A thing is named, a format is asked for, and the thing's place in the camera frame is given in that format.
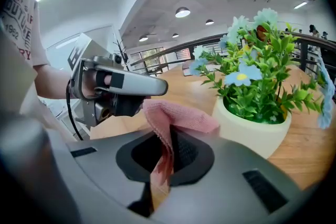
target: white pot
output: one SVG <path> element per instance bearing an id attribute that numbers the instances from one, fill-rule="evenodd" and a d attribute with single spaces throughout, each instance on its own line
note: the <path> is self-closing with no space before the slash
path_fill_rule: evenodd
<path id="1" fill-rule="evenodd" d="M 249 147 L 267 159 L 280 146 L 289 129 L 292 116 L 280 124 L 264 124 L 242 119 L 230 113 L 217 98 L 212 116 L 220 124 L 220 136 Z"/>

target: wooden countertop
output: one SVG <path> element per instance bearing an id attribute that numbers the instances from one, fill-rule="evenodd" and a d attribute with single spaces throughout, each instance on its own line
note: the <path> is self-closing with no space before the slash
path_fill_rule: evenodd
<path id="1" fill-rule="evenodd" d="M 291 67 L 291 76 L 283 83 L 285 89 L 309 81 L 309 76 L 296 66 Z M 183 76 L 181 66 L 163 73 L 160 78 L 169 84 L 166 95 L 153 97 L 201 109 L 212 114 L 216 91 L 203 85 L 204 77 Z M 331 126 L 318 128 L 318 114 L 307 110 L 293 110 L 290 129 L 279 148 L 269 161 L 289 175 L 301 189 L 321 180 L 328 171 L 336 150 L 336 109 L 333 110 Z M 149 127 L 142 111 L 136 116 L 111 117 L 91 129 L 91 139 L 120 135 Z"/>

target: hand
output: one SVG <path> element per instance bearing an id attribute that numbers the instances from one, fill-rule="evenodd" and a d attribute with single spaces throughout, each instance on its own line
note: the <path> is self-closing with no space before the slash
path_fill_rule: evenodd
<path id="1" fill-rule="evenodd" d="M 93 70 L 88 70 L 83 73 L 82 92 L 85 97 L 95 96 L 94 88 L 96 87 L 96 75 L 97 72 Z M 111 75 L 107 75 L 104 78 L 104 83 L 106 86 L 109 86 L 110 82 L 111 82 Z"/>

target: railing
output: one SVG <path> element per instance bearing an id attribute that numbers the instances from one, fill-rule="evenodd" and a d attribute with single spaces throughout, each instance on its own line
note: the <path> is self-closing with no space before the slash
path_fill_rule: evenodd
<path id="1" fill-rule="evenodd" d="M 321 55 L 324 60 L 325 67 L 329 69 L 329 71 L 335 72 L 335 75 L 336 75 L 336 44 L 334 42 L 328 41 L 322 38 L 312 37 L 312 36 L 305 35 L 305 34 L 299 34 L 299 33 L 291 33 L 291 34 L 293 36 L 299 37 L 299 39 L 296 40 L 296 44 L 297 44 L 296 47 L 298 48 L 298 53 L 296 52 L 293 53 L 293 57 L 297 57 L 297 58 L 294 58 L 293 61 L 300 63 L 301 70 L 305 72 L 306 70 L 309 70 L 310 72 L 316 73 L 316 71 L 314 70 L 314 68 L 312 68 L 312 66 L 317 65 L 317 62 L 314 59 L 317 58 L 318 54 L 309 50 L 312 46 L 316 46 L 321 49 Z M 187 43 L 166 49 L 164 51 L 158 52 L 154 55 L 143 58 L 141 60 L 135 61 L 131 63 L 131 66 L 151 60 L 156 57 L 170 54 L 172 52 L 176 53 L 176 52 L 179 52 L 185 49 L 189 50 L 189 55 L 190 55 L 189 59 L 171 61 L 171 62 L 163 63 L 160 65 L 149 66 L 149 67 L 147 66 L 147 68 L 155 67 L 155 70 L 152 70 L 150 72 L 144 72 L 146 74 L 155 74 L 155 73 L 157 74 L 157 72 L 162 73 L 162 68 L 168 67 L 171 64 L 181 63 L 181 62 L 185 62 L 188 60 L 194 60 L 195 58 L 194 58 L 193 52 L 194 52 L 195 47 L 201 46 L 201 45 L 204 47 L 208 47 L 210 45 L 214 46 L 217 43 L 219 43 L 219 39 L 222 36 L 223 34 L 187 42 Z M 226 56 L 225 51 L 221 50 L 219 47 L 215 48 L 215 51 L 219 52 L 224 57 Z"/>

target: person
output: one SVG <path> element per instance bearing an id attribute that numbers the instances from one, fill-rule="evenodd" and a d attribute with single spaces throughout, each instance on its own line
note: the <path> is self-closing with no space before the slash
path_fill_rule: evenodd
<path id="1" fill-rule="evenodd" d="M 313 37 L 320 37 L 320 33 L 316 30 L 314 25 L 309 26 L 309 33 L 312 33 Z"/>
<path id="2" fill-rule="evenodd" d="M 39 32 L 39 11 L 35 0 L 7 0 L 1 11 L 1 45 L 8 46 L 13 53 L 24 58 L 28 66 L 37 72 L 19 109 L 19 113 L 39 120 L 46 128 L 57 130 L 66 141 L 75 141 L 38 96 L 49 99 L 65 99 L 70 74 L 49 65 Z M 85 72 L 83 93 L 94 95 L 95 73 Z M 111 76 L 104 82 L 109 84 Z"/>
<path id="3" fill-rule="evenodd" d="M 322 38 L 325 39 L 325 40 L 328 40 L 327 35 L 328 35 L 328 33 L 326 31 L 323 31 Z"/>

